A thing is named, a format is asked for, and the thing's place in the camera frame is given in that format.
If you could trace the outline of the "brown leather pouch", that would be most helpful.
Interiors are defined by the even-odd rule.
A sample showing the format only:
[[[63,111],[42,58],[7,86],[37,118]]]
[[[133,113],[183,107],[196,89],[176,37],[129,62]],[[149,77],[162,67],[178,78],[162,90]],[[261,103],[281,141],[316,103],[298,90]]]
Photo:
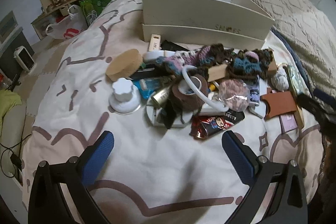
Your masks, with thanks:
[[[268,93],[262,95],[260,99],[266,104],[266,120],[297,111],[296,102],[290,91]]]

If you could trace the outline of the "red black snack wrapper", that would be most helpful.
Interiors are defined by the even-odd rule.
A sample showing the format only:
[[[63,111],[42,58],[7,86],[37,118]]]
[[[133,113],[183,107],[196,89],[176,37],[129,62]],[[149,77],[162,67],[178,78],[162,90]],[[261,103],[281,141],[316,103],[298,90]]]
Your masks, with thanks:
[[[214,135],[232,128],[245,119],[243,111],[228,110],[223,115],[195,116],[192,119],[190,136],[194,139],[206,140]]]

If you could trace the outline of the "brown bandage tape roll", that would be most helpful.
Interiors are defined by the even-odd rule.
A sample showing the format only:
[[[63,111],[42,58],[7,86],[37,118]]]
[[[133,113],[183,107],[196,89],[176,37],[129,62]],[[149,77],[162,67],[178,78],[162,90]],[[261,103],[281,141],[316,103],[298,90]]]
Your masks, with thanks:
[[[209,94],[207,81],[199,74],[190,77],[192,83],[197,89],[202,92],[206,97]],[[205,103],[198,95],[189,87],[185,79],[180,80],[171,88],[169,99],[172,104],[177,106],[183,111],[194,111],[203,106]]]

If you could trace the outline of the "pink notebook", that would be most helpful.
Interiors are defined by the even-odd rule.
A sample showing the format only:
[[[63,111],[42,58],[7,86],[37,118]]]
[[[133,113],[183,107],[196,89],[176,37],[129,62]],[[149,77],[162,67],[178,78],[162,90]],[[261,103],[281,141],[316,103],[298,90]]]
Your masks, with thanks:
[[[293,114],[282,114],[279,116],[279,118],[280,118],[281,132],[283,134],[298,128],[297,122]]]

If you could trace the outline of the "wooden board piece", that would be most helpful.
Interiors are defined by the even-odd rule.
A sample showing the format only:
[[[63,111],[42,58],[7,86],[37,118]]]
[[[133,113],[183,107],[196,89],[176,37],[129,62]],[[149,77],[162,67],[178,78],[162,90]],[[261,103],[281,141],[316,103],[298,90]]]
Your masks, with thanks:
[[[296,105],[296,108],[297,108],[297,110],[294,113],[295,121],[298,125],[298,128],[303,129],[305,127],[305,121],[304,121],[302,108],[297,103],[297,96],[293,95],[293,98],[294,98],[295,105]]]

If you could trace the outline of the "white phone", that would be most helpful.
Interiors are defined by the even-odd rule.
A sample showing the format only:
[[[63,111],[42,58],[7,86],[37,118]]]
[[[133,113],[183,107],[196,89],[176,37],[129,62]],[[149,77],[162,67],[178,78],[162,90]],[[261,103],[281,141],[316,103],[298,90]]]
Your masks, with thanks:
[[[249,106],[248,110],[253,115],[263,119],[266,116],[266,104],[261,100],[261,96],[266,95],[267,83],[263,79],[259,79],[259,84],[260,84],[260,104],[255,107]]]

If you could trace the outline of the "patterned bed sheet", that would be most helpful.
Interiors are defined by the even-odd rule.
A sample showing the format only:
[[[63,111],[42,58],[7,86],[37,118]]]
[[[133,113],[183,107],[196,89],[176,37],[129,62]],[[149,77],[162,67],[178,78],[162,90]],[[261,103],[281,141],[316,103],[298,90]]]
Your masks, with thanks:
[[[108,65],[121,53],[144,53],[142,0],[112,0],[97,22],[71,39],[24,147],[23,202],[29,223],[60,223],[55,203],[30,197],[41,161],[79,156],[106,130],[114,149],[89,191],[112,223],[224,223],[242,201],[241,183],[222,136],[196,140],[190,127],[151,125],[144,106],[120,115],[108,102]]]

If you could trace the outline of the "purple anime power bank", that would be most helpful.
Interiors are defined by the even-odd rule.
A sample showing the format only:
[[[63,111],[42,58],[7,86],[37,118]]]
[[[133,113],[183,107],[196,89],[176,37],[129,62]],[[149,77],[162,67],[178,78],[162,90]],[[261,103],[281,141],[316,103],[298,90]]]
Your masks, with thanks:
[[[260,84],[259,79],[245,81],[247,88],[249,89],[249,106],[255,107],[260,104]]]

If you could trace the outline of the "floral brocade pouch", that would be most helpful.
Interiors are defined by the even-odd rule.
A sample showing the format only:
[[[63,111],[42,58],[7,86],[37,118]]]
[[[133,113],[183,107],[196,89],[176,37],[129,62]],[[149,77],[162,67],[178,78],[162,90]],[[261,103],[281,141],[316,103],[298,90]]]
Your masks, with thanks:
[[[289,83],[289,90],[291,91],[294,98],[297,98],[299,94],[305,92],[304,85],[300,79],[298,71],[292,65],[286,65],[285,71]]]

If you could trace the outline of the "white crumpled ball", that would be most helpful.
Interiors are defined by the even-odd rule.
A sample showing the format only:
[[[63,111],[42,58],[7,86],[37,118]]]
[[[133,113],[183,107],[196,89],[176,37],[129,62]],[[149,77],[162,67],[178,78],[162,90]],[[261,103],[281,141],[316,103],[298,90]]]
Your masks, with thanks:
[[[280,92],[287,91],[289,89],[289,82],[287,79],[286,71],[283,67],[279,67],[277,72],[271,77],[272,86]]]

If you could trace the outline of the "clear bag of pink bits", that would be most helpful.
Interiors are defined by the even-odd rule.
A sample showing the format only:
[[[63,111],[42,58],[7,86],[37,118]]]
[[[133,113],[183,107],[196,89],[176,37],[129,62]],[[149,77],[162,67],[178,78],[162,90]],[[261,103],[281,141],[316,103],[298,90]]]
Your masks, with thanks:
[[[242,112],[249,106],[250,91],[240,79],[223,80],[219,85],[219,99],[230,110]]]

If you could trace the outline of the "white suction knob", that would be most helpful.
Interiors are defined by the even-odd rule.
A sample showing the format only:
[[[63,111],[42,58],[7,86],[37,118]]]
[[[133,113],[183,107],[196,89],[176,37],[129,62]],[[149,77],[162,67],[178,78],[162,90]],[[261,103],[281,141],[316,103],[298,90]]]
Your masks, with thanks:
[[[141,94],[131,80],[119,78],[112,84],[111,108],[119,114],[130,114],[141,106]]]

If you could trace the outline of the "white round tray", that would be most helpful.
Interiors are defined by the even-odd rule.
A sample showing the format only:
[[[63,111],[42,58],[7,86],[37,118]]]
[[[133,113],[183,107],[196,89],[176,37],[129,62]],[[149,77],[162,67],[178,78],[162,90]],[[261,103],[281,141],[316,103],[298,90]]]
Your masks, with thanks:
[[[154,93],[149,97],[146,103],[146,114],[150,123],[155,127],[184,128],[186,127],[192,117],[192,111],[178,112],[173,108],[171,102],[168,102],[166,107],[158,107],[153,99]]]

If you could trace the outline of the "crocheted yarn scarf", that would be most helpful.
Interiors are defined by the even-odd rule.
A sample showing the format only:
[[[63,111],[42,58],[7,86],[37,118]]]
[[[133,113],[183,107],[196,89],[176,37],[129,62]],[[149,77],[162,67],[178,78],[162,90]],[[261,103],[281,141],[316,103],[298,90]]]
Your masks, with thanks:
[[[270,50],[243,50],[236,53],[233,48],[225,49],[222,44],[212,44],[191,51],[176,51],[170,57],[160,56],[155,60],[155,65],[175,76],[182,74],[183,66],[192,65],[208,78],[211,67],[227,64],[226,73],[230,78],[255,80],[258,77],[266,79],[273,60],[273,52]]]

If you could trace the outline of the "wooden block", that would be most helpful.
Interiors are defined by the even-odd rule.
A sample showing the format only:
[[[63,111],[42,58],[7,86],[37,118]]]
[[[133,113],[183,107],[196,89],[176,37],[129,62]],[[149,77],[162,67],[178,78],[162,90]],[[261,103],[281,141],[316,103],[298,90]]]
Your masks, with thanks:
[[[212,50],[214,65],[208,69],[209,82],[220,79],[265,80],[277,72],[272,50]]]

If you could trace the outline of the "blue packaged item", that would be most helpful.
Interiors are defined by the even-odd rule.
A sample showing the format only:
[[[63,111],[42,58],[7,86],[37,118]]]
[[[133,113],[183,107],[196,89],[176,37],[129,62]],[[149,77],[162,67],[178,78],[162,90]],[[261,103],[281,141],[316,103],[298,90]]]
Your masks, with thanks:
[[[154,92],[169,85],[173,79],[170,76],[154,77],[140,80],[133,80],[143,99],[147,100]]]

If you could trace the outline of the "metallic cylinder bottle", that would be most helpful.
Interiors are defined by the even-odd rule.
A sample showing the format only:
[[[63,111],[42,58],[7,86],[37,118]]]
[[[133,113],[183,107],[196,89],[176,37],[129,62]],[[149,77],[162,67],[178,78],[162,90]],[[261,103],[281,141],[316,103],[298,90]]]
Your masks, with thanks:
[[[156,107],[157,109],[163,108],[169,99],[170,91],[171,86],[166,86],[156,91],[151,96],[154,107]]]

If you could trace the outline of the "small white heater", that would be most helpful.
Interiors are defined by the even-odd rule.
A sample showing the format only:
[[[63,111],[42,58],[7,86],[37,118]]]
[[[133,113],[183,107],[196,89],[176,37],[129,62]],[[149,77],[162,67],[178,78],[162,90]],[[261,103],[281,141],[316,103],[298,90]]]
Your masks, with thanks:
[[[35,67],[35,61],[24,46],[19,46],[15,49],[14,58],[26,72],[32,71]]]

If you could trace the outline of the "round cork lid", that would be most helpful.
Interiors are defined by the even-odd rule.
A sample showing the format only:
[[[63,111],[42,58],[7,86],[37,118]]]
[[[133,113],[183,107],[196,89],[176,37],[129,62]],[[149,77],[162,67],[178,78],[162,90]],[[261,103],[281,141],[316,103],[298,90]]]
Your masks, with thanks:
[[[106,69],[106,76],[113,82],[119,78],[128,79],[143,63],[143,57],[136,49],[123,52],[112,60]]]

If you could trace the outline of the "beige knitted blanket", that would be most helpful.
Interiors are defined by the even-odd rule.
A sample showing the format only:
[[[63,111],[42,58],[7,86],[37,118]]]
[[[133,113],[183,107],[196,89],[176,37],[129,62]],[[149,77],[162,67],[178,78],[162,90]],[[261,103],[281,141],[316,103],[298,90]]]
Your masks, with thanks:
[[[297,53],[313,87],[335,96],[335,29],[309,0],[253,0]]]

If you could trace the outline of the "white plastic shopping bag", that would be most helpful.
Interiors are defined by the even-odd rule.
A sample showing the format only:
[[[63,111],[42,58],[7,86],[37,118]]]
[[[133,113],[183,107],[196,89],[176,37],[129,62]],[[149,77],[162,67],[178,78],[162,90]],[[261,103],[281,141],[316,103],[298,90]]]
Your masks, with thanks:
[[[47,26],[46,35],[54,39],[70,39],[82,33],[87,28],[88,25],[80,6],[72,5],[68,9],[68,16],[59,23]]]

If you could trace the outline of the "wooden tag stick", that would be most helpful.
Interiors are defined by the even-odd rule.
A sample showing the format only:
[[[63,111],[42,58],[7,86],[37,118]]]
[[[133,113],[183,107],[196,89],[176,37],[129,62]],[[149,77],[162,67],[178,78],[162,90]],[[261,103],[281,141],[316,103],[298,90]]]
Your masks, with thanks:
[[[148,51],[159,51],[161,49],[161,36],[157,34],[152,34],[149,42]]]

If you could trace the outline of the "white storage box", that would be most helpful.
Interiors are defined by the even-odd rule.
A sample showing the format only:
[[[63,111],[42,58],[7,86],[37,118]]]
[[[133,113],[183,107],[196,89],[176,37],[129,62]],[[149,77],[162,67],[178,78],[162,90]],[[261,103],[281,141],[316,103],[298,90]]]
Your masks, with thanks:
[[[142,0],[143,37],[201,46],[262,48],[274,19],[251,0]]]

